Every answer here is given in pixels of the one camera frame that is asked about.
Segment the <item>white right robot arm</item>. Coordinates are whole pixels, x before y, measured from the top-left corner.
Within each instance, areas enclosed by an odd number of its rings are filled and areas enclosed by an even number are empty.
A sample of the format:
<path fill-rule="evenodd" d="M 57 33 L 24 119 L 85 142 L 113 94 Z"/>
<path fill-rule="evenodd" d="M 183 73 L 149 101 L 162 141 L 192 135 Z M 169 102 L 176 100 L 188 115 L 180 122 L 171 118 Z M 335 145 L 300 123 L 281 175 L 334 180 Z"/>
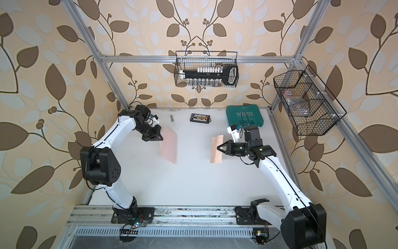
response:
<path fill-rule="evenodd" d="M 217 146 L 225 155 L 248 157 L 267 179 L 282 201 L 277 207 L 266 198 L 257 199 L 248 208 L 236 207 L 239 225 L 272 225 L 279 230 L 290 249 L 305 249 L 326 241 L 326 211 L 301 192 L 283 168 L 276 152 L 263 145 L 256 126 L 232 125 L 227 128 L 232 139 Z"/>

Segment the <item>pink envelope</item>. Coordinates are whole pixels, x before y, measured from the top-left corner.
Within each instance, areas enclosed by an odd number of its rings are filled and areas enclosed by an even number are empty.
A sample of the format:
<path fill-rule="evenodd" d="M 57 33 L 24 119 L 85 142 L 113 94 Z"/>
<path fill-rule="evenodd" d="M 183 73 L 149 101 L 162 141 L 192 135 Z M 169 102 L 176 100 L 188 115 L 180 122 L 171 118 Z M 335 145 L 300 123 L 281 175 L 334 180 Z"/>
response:
<path fill-rule="evenodd" d="M 177 161 L 177 134 L 164 127 L 161 130 L 163 140 L 160 142 L 160 155 L 165 160 L 175 164 Z"/>

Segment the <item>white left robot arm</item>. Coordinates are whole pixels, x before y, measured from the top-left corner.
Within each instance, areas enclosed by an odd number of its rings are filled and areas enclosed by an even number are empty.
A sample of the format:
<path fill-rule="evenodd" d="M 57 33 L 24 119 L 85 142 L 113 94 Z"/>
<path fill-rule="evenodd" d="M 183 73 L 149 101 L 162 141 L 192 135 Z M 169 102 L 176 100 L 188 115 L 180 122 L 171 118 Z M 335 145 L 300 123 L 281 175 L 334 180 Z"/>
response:
<path fill-rule="evenodd" d="M 163 140 L 158 117 L 152 115 L 148 107 L 137 105 L 133 110 L 122 110 L 102 138 L 80 150 L 83 178 L 87 183 L 98 186 L 99 190 L 104 190 L 117 210 L 136 208 L 135 197 L 127 191 L 120 179 L 121 166 L 115 156 L 117 149 L 132 131 L 139 132 L 145 142 Z"/>

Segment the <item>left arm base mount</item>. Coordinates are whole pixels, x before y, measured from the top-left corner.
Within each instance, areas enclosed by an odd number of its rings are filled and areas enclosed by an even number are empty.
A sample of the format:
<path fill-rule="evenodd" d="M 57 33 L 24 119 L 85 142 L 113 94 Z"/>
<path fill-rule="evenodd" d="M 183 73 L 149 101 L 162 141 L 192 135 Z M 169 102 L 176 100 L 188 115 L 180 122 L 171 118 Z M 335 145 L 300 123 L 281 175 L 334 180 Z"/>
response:
<path fill-rule="evenodd" d="M 123 209 L 119 205 L 113 206 L 112 224 L 136 224 L 136 223 L 152 223 L 154 218 L 154 207 L 138 207 L 137 200 L 133 201 L 129 208 Z"/>

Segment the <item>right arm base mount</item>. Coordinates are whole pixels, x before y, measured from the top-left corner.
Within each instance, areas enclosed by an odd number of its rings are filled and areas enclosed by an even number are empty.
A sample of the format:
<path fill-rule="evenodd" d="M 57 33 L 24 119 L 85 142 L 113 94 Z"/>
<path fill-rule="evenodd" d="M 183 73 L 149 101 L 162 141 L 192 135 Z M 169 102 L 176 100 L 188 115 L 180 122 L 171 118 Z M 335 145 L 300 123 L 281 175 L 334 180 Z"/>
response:
<path fill-rule="evenodd" d="M 269 200 L 266 198 L 257 199 L 252 201 L 249 207 L 235 207 L 237 225 L 270 225 L 267 221 L 262 220 L 257 213 L 257 206 L 261 203 L 269 204 Z"/>

